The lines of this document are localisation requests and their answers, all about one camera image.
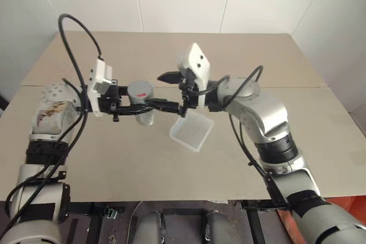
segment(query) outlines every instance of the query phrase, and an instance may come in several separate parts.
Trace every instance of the metal frame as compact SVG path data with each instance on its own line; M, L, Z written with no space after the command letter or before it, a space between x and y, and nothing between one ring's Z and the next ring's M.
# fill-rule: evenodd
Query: metal frame
M70 213L90 217L89 231L86 239L87 244L98 244L103 225L103 217L109 218L110 210L111 208L106 202L73 202L70 204ZM113 210L124 213L125 207L113 207ZM69 236L72 234L72 230L76 230L76 226L73 227L71 222Z
M273 202L268 200L243 200L240 201L241 207L246 211L250 230L254 244L265 244L265 238L259 219L258 211L268 211L279 209ZM106 202L73 202L70 204L70 213L87 215L90 217L89 232L87 235L86 243L97 244L99 241L103 217L109 212L109 207ZM121 213L124 213L125 207L113 207ZM169 208L162 210L162 217L165 215L200 215L202 216L202 244L207 244L205 239L205 227L206 227L206 214L207 211L201 208ZM138 218L132 217L131 233L129 240L133 239L134 229L137 225ZM73 235L76 231L77 221L72 220L69 235L67 237L67 244L71 244Z

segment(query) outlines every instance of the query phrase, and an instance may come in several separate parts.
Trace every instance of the black cable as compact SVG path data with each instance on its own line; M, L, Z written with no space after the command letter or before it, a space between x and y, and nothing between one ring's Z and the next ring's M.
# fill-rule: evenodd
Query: black cable
M5 210L5 213L8 217L10 217L10 200L13 197L13 195L15 194L15 192L18 191L21 187L24 187L25 185L27 185L32 180L39 177L41 174L43 174L50 167L51 161L52 161L52 159L50 159L49 163L46 164L45 167L43 167L43 169L40 170L39 172L37 172L35 175L33 175L31 177L28 177L26 180L24 180L20 184L16 185L16 187L13 188L11 190L11 192L7 195L7 198L5 200L4 210Z
M238 140L238 143L239 143L241 149L243 150L244 154L249 159L249 165L250 166L254 166L254 168L256 168L256 170L258 171L258 173L262 177L265 177L266 176L266 172L263 170L263 168L258 164L258 162L255 160L255 158L252 156L252 154L250 153L250 151L246 147L245 143L242 143L241 142L240 137L238 135L238 132L236 131L236 128L235 128L235 125L234 125L233 118L232 118L232 115L231 114L229 114L229 119L230 119L231 127L233 128L235 137Z
M188 90L188 93L193 94L193 95L209 94L209 93L213 92L215 89L217 89L219 87L219 85L221 83L223 83L223 81L228 80L229 78L230 78L230 75L225 75L222 78L220 78L217 82L212 84L210 87L208 87L206 90L203 90L203 91Z
M146 104L132 104L130 106L120 106L117 109L118 115L139 115L147 113L148 111L154 110L153 106L148 106Z
M54 165L54 167L51 169L50 173L47 175L47 177L42 181L42 183L37 187L37 189L34 191L34 193L30 196L30 198L24 203L24 205L21 207L21 209L15 214L15 216L13 216L13 218L10 220L10 222L8 223L8 225L6 226L6 228L4 229L4 231L2 232L2 234L0 235L0 239L3 238L3 236L6 234L6 232L8 230L10 230L14 224L17 222L18 218L22 215L22 213L26 210L26 208L28 207L28 205L30 205L33 201L33 199L38 195L38 193L42 190L42 188L49 182L49 180L51 179L52 175L55 173L55 171L59 168L59 166L63 163L63 161L66 159L67 155L69 154L69 152L71 151L71 149L74 147L74 145L76 144L76 142L79 140L81 133L83 132L85 125L86 125L86 121L87 121L87 114L88 111L86 109L87 106L87 93L86 93L86 85L84 82L84 79L82 77L82 74L80 72L79 66L75 60L75 57L71 51L71 48L69 46L69 43L67 42L66 39L66 35L65 32L63 30L63 26L62 26L62 21L64 18L70 18L71 20L73 20L74 22L78 23L89 35L89 37L91 38L91 40L94 42L97 50L98 50L98 58L102 60L102 52L100 50L100 47L96 41L96 39L94 38L94 36L92 35L92 33L85 27L85 25L83 23L81 23L77 18L73 17L72 15L69 14L62 14L59 16L58 18L58 28L59 28L59 32L60 32L60 36L62 38L62 42L65 45L66 51L69 54L69 57L71 59L71 62L75 68L75 71L78 75L78 79L80 81L80 85L81 85L81 89L83 92L83 100L81 100L82 102L82 106L84 106L84 108L80 111L80 119L81 117L83 117L82 120L82 124L79 128L78 133L76 134L74 140L72 141L72 143L70 144L69 148L64 152L63 156L58 160L58 162Z
M2 232L2 234L0 236L0 239L2 239L3 236L6 234L6 232L9 231L11 229L11 227L14 226L14 224L17 222L18 218L23 214L23 212L26 210L26 208L32 203L33 199L39 194L39 192L42 190L42 188L49 182L49 180L51 179L52 175L59 168L59 166L61 165L61 163L66 159L69 151L74 147L74 145L76 144L76 142L79 140L79 137L80 137L81 133L84 130L84 127L85 127L85 124L86 124L86 120L87 120L87 113L84 114L83 121L82 121L82 124L80 126L80 129L79 129L77 135L75 136L74 140L70 144L69 148L65 151L65 153L58 160L58 162L53 166L53 168L51 169L50 173L42 181L42 183L36 188L36 190L32 193L32 195L30 196L30 198L24 203L24 205L20 208L20 210L10 220L10 222L7 224L6 228Z
M63 78L62 79L67 85L69 85L74 91L75 93L77 94L79 100L80 100L80 104L81 104L81 109L84 110L85 109L85 106L84 106L84 102L83 102L83 99L81 97L81 93L78 91L78 89L70 82L68 81L66 78ZM77 125L79 124L80 120L82 119L83 117L83 111L80 112L80 116L78 117L77 120L75 120L75 122L73 124L71 124L71 126L69 128L67 128L66 131L63 132L63 134L58 138L56 144L55 144L55 147L58 146L60 144L60 142L64 139L64 137Z
M258 73L255 82L258 82L259 78L261 77L261 74L263 72L263 66L260 65L252 71L249 76L244 80L244 82L239 86L239 88L236 90L236 92L230 97L228 101L226 101L225 104L222 105L222 108L225 109L229 104L238 96L238 94L241 92L241 90L245 87L246 84L255 76L256 73Z
M58 17L58 30L59 30L59 33L61 34L61 38L62 38L62 42L63 44L65 45L66 47L66 50L67 50L67 53L69 54L69 57L71 58L74 57L73 53L71 52L71 49L70 49L70 46L69 46L69 43L67 42L67 39L65 37L65 31L63 30L63 25L62 25L62 21L65 19L65 18L69 18L71 19L72 21L74 21L75 23L77 23L80 27L82 27L84 29L84 31L89 35L89 37L91 38L91 40L94 42L94 45L96 46L97 48L97 51L98 51L98 58L102 58L102 51L101 51L101 48L99 47L99 44L96 40L96 38L92 35L92 33L88 30L88 28L79 20L77 19L76 17L73 17L72 15L70 14L61 14L59 17Z
M240 140L242 144L245 144L244 137L242 136L242 123L239 123L239 134L240 134Z

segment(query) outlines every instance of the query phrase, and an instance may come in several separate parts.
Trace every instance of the robot forearm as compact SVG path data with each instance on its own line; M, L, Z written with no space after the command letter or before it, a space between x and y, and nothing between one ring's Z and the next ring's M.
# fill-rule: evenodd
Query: robot forearm
M230 82L238 86L236 79L219 86L221 103L233 94ZM225 110L244 125L257 147L262 167L276 185L275 190L269 188L271 197L282 196L308 243L364 243L366 227L320 197L303 154L292 139L287 111L281 102L260 93L257 83L252 82Z
M73 134L72 130L67 130L77 117L77 107L80 107L77 94L64 83L48 86L43 91L33 118L26 161L19 170L17 186L20 187L13 194L10 218L18 216L47 177L50 176L50 180L17 218L16 226L5 234L1 243L28 243L41 239L61 243L57 223L67 218L70 186L60 181L66 178L65 161Z

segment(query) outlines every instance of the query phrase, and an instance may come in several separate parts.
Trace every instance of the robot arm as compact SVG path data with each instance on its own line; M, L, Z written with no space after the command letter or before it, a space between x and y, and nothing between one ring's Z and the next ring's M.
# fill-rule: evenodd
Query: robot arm
M72 130L68 133L66 130L74 123L79 107L79 97L65 83L45 87L32 121L26 160L17 181L21 187L14 192L8 213L10 218L17 215L65 155L73 135ZM62 160L50 181L20 215L16 225L4 235L1 243L61 243L57 224L67 218L70 203L70 186L62 182L67 173L65 161Z
M193 73L191 79L184 80L189 69L186 67L184 73L163 74L159 80L179 83L185 106L195 108L197 96L190 91L197 87L192 86L192 79L201 76ZM262 177L274 203L291 209L308 243L364 243L366 227L320 196L305 158L292 138L285 106L277 98L262 93L258 83L250 79L232 98L243 81L230 78L221 83L209 82L209 87L217 87L207 93L205 105L210 111L226 111L243 125L258 150L264 169Z

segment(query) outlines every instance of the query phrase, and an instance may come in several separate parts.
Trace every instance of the transparent plastic container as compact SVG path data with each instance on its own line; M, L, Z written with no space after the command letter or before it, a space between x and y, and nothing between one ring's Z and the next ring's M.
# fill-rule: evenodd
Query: transparent plastic container
M185 118L178 118L169 132L169 136L186 148L199 152L207 139L214 120L200 113L188 110Z

